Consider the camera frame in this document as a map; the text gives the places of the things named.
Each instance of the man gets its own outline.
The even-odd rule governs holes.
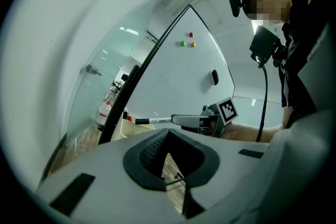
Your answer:
[[[263,129],[260,141],[268,143],[276,132],[316,110],[298,72],[307,62],[307,56],[325,25],[325,17],[319,3],[313,0],[242,0],[241,7],[250,19],[283,24],[286,38],[288,54],[279,67],[284,115],[280,126]],[[258,131],[259,127],[232,123],[226,126],[222,138],[255,141]]]

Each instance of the black shirt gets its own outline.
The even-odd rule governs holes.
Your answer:
[[[293,107],[287,127],[296,119],[316,111],[298,72],[307,63],[307,56],[325,25],[318,7],[319,4],[313,0],[292,0],[290,23],[282,27],[288,54],[286,61],[279,66],[281,103],[282,107]]]

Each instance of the floor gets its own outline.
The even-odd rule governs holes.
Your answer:
[[[71,143],[68,147],[65,144],[59,150],[53,164],[51,165],[49,175],[66,166],[70,162],[76,160],[82,154],[90,151],[92,148],[98,146],[98,141],[101,135],[101,132],[97,129],[98,124],[94,124],[85,130],[77,139]],[[181,173],[177,165],[175,164],[172,156],[168,153],[164,167],[162,170],[162,176],[165,178],[165,182],[169,183],[175,181],[177,173]],[[185,182],[180,181],[178,183],[169,185],[166,187],[167,195],[172,201],[176,210],[181,213],[183,208],[183,200],[185,193]]]

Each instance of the glass partition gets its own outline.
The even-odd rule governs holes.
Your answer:
[[[67,145],[95,124],[100,106],[120,68],[145,35],[153,10],[149,1],[120,20],[103,39],[74,98],[67,131]]]

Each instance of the white wall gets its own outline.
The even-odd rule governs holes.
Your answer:
[[[108,30],[145,1],[15,0],[11,6],[0,36],[2,146],[29,189],[36,189],[63,135],[59,127],[80,69]]]
[[[259,127],[263,101],[257,100],[252,106],[252,99],[233,97],[236,110],[238,112],[238,118],[234,119],[234,122],[248,124],[251,126]],[[265,125],[264,127],[274,127],[282,123],[283,108],[279,103],[267,102]]]
[[[131,53],[131,57],[139,63],[143,63],[150,51],[153,49],[155,43],[143,37],[138,45],[136,45]]]
[[[159,4],[154,7],[148,30],[159,39],[174,19],[175,16],[169,14],[164,7]]]
[[[281,83],[278,69],[273,66],[270,59],[266,66],[268,78],[269,102],[281,103]],[[265,76],[258,64],[251,59],[251,63],[229,65],[229,69],[235,83],[234,96],[264,100],[265,98]]]
[[[131,56],[129,56],[124,65],[121,67],[118,74],[116,75],[115,80],[124,83],[124,81],[121,79],[122,75],[123,74],[129,75],[135,65],[141,66],[141,63],[132,58]]]

